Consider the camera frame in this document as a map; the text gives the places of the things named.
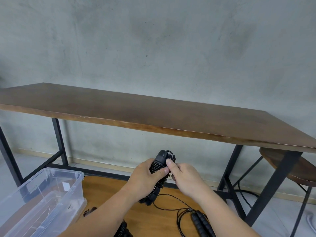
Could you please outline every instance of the left hand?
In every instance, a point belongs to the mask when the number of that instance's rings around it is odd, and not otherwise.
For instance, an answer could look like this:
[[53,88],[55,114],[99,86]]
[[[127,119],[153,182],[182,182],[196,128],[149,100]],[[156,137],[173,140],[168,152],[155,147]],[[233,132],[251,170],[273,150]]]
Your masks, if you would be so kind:
[[170,172],[169,169],[165,167],[151,174],[149,168],[153,161],[154,159],[152,158],[140,163],[122,188],[123,191],[127,191],[128,194],[131,195],[134,202],[150,194],[155,184]]

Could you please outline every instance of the plastic storage box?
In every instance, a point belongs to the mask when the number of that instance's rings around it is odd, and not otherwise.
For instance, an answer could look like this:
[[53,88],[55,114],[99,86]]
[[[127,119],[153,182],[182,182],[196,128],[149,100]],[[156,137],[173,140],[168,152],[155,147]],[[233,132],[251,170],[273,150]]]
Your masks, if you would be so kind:
[[0,237],[59,235],[86,206],[83,178],[80,171],[39,171],[0,202]]

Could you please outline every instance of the floor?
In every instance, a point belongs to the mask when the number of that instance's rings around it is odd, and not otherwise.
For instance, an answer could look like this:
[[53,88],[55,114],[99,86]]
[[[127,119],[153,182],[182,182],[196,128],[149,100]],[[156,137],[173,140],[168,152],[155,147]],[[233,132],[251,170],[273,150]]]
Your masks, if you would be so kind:
[[[16,161],[18,166],[21,170],[22,175],[25,177],[31,171],[33,171],[36,167],[38,167],[41,163],[43,163],[45,158],[41,157],[34,157],[34,156],[26,156],[21,154],[15,154]],[[61,161],[57,160],[54,163],[60,164]],[[71,166],[87,168],[87,169],[94,169],[99,171],[106,171],[106,172],[113,172],[119,173],[124,175],[130,175],[130,173],[121,172],[121,171],[114,171],[108,170],[100,167],[92,167],[86,166],[82,164],[70,164]],[[16,185],[14,180],[9,172],[9,169],[6,166],[3,158],[0,158],[0,201],[13,192],[16,189]],[[255,202],[255,197],[249,194],[244,194],[248,202],[253,205]],[[240,202],[245,209],[246,213],[249,211],[249,207],[243,201],[240,194],[238,193],[238,197]],[[228,205],[235,210],[233,203],[228,201]],[[290,200],[283,200],[273,198],[264,211],[261,213],[255,224],[253,225],[253,229],[257,231],[262,237],[287,237],[290,236],[292,231],[293,225],[295,223],[296,217],[298,215],[299,209],[301,207],[301,203],[294,202]],[[295,236],[304,236],[304,237],[313,237],[316,234],[311,230],[306,222],[306,214],[307,213],[314,213],[316,215],[316,205],[307,204],[305,212],[303,214],[302,220],[298,227]]]

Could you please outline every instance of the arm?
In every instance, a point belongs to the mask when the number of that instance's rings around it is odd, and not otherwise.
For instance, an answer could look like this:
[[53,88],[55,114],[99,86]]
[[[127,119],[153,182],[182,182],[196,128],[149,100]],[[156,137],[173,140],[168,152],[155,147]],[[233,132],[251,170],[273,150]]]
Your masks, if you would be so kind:
[[113,237],[125,214],[140,199],[146,197],[155,184],[169,173],[162,168],[154,174],[149,167],[154,159],[138,165],[122,189],[91,214],[69,226],[59,237]]
[[193,166],[175,164],[169,159],[166,163],[180,191],[191,197],[205,211],[217,237],[259,237],[204,183]]

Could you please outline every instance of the gray wall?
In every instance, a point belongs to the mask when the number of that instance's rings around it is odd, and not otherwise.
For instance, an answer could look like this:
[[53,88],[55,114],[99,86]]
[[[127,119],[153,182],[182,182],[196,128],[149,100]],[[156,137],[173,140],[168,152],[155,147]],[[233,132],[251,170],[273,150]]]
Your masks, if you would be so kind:
[[[316,0],[0,0],[0,86],[45,81],[260,109],[316,137],[315,9]],[[5,111],[0,118],[12,147],[57,151],[49,118]],[[234,148],[62,126],[74,157],[134,167],[171,149],[213,181]],[[257,147],[245,148],[233,178],[258,157]],[[316,164],[316,155],[304,157]],[[242,185],[261,188],[272,172],[262,161]],[[289,180],[279,191],[303,195]]]

